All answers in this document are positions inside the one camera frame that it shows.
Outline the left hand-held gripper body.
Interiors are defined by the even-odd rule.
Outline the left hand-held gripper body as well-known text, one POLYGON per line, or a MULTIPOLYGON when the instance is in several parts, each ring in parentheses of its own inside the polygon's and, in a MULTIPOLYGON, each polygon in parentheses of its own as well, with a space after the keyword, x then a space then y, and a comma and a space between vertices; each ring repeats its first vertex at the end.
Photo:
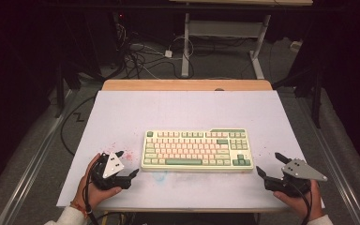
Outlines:
POLYGON ((91 169, 92 183, 100 190, 120 187, 128 189, 131 186, 131 176, 119 176, 124 165, 115 153, 103 153, 91 169))

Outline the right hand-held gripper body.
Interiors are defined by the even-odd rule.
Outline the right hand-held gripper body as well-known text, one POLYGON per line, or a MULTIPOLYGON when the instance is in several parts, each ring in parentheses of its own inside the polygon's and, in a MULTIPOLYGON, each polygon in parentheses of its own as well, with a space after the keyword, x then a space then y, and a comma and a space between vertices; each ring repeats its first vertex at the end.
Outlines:
POLYGON ((266 175, 263 184, 266 190, 280 191, 289 197, 299 198, 310 192, 310 181, 324 181, 328 178, 309 166, 304 160, 295 158, 281 168, 281 178, 266 175))

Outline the green and pink keyboard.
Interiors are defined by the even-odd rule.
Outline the green and pink keyboard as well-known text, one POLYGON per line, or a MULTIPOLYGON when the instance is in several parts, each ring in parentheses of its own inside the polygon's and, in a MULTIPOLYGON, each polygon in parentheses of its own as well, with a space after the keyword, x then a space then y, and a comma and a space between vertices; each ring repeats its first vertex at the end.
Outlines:
POLYGON ((148 130, 141 165, 154 171, 249 172, 254 169, 243 128, 148 130))

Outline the person's right hand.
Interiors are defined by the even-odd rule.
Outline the person's right hand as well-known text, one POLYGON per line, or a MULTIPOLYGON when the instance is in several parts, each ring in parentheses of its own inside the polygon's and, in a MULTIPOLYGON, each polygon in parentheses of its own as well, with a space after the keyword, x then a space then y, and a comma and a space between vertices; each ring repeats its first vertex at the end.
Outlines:
POLYGON ((273 195, 291 207, 297 216, 305 219, 309 216, 308 220, 311 221, 315 218, 324 216, 322 209, 322 197, 318 182, 315 180, 310 181, 310 192, 305 197, 292 198, 280 191, 274 191, 273 195))

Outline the person's left hand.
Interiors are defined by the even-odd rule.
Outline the person's left hand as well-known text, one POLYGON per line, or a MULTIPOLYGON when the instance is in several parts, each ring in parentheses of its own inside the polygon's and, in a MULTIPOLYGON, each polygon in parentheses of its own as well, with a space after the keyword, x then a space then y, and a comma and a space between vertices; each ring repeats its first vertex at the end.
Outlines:
POLYGON ((89 203, 91 209, 95 209, 101 202, 115 196, 122 191, 120 187, 113 187, 109 190, 100 190, 95 187, 93 183, 88 182, 89 172, 99 157, 100 153, 97 153, 89 162, 85 174, 80 180, 75 197, 70 202, 70 206, 80 211, 86 211, 85 202, 89 203))

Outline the black metal stand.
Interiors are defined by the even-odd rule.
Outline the black metal stand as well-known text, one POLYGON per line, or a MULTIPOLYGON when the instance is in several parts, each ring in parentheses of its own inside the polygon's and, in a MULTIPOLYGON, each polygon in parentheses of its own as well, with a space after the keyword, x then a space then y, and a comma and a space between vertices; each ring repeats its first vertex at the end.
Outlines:
POLYGON ((322 68, 317 63, 313 63, 298 72, 290 73, 278 82, 274 82, 272 88, 277 90, 279 87, 293 86, 297 98, 312 97, 311 119, 315 127, 320 128, 322 82, 322 68))

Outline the aluminium floor rail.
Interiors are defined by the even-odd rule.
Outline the aluminium floor rail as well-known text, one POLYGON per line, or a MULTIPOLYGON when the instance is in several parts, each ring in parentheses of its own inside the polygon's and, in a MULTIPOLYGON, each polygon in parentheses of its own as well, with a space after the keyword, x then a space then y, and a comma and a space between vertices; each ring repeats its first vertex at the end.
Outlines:
POLYGON ((360 204, 356 198, 356 194, 348 182, 345 174, 340 169, 335 156, 331 152, 331 148, 323 136, 322 131, 316 127, 314 121, 310 117, 310 110, 307 102, 303 98, 297 99, 297 102, 306 117, 309 125, 312 127, 315 137, 320 143, 320 151, 325 161, 329 173, 332 176, 333 182, 337 186, 337 190, 345 203, 349 213, 351 214, 352 221, 355 225, 360 225, 360 204))
POLYGON ((69 90, 64 94, 64 108, 58 104, 49 106, 27 131, 9 160, 0 176, 0 196, 5 200, 0 211, 0 225, 13 224, 76 96, 77 91, 69 90))

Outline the white metal desk frame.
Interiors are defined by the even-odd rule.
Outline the white metal desk frame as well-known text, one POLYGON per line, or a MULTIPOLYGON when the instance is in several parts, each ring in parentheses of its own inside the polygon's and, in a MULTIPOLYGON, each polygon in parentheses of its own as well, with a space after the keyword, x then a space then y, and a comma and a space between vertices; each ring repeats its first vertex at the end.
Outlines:
POLYGON ((182 54, 181 77, 189 77, 189 58, 194 50, 193 43, 189 39, 193 37, 219 37, 219 38, 256 38, 256 47, 248 56, 258 80, 264 80, 262 67, 259 62, 259 54, 271 16, 265 15, 261 22, 220 22, 191 20, 190 14, 185 14, 184 22, 184 47, 182 54))

